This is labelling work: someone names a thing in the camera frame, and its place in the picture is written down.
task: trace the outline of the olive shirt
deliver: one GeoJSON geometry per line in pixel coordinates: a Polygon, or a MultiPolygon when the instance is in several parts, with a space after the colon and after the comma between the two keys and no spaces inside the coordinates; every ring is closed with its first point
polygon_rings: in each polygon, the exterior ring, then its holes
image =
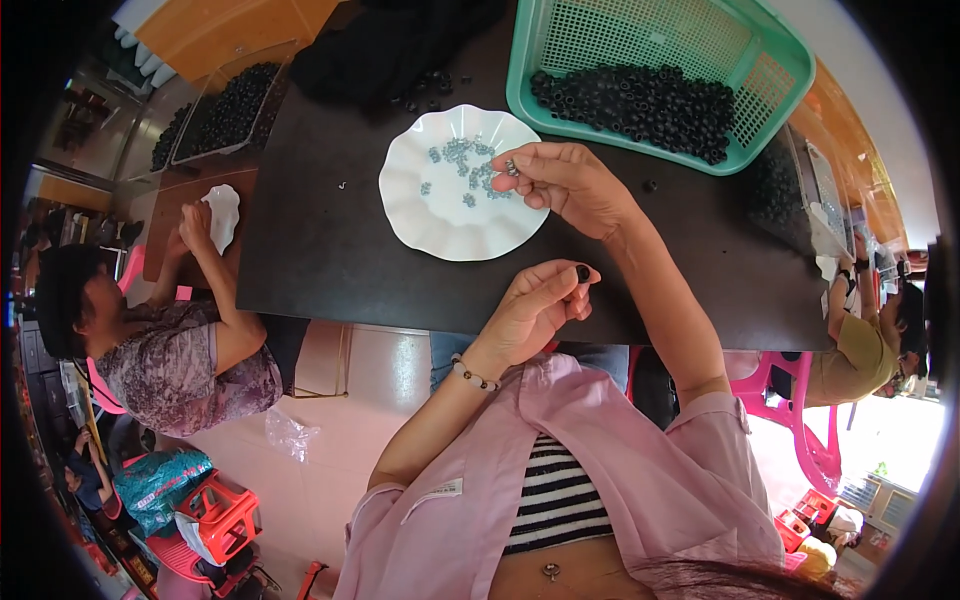
{"type": "Polygon", "coordinates": [[[804,406],[856,402],[890,381],[899,368],[897,354],[880,335],[880,318],[848,313],[836,349],[813,354],[804,406]]]}

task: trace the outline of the pink cardigan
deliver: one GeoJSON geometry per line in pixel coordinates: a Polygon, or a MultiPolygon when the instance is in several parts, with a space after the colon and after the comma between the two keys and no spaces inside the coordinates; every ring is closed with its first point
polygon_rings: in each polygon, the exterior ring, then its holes
{"type": "Polygon", "coordinates": [[[583,466],[638,580],[654,557],[783,564],[738,398],[701,396],[664,433],[605,372],[551,354],[511,369],[409,488],[360,499],[334,598],[486,598],[539,432],[583,466]]]}

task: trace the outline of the pink floor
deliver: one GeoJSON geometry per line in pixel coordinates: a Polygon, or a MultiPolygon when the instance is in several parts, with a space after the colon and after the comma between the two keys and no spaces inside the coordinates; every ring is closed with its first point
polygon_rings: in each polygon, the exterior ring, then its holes
{"type": "MultiPolygon", "coordinates": [[[[297,385],[332,393],[341,327],[315,321],[300,353],[297,385]]],[[[256,539],[267,571],[280,583],[284,600],[297,597],[311,561],[333,568],[314,586],[328,597],[344,559],[344,525],[383,447],[427,399],[430,341],[426,332],[367,325],[348,326],[348,360],[338,392],[349,397],[294,399],[277,405],[294,420],[320,427],[300,463],[267,440],[265,415],[218,425],[189,444],[206,452],[230,481],[260,499],[263,534],[256,539]]],[[[806,490],[787,430],[751,420],[752,444],[775,511],[792,505],[806,490]]],[[[174,441],[164,440],[161,445],[174,441]]]]}

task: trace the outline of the teal bag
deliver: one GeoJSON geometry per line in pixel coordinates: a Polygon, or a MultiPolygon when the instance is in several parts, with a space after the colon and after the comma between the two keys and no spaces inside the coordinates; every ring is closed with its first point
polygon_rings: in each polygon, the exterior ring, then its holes
{"type": "Polygon", "coordinates": [[[144,536],[177,531],[174,513],[213,469],[200,450],[177,448],[144,454],[113,478],[113,488],[144,536]]]}

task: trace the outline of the teal plastic basket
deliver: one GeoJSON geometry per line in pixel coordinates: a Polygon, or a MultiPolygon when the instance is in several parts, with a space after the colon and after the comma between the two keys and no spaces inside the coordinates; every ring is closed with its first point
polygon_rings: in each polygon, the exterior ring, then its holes
{"type": "Polygon", "coordinates": [[[744,168],[813,84],[816,62],[799,33],[762,0],[519,0],[507,74],[507,104],[538,132],[636,150],[712,175],[744,168]],[[736,115],[727,159],[710,166],[619,133],[550,116],[530,76],[598,64],[680,66],[733,88],[736,115]]]}

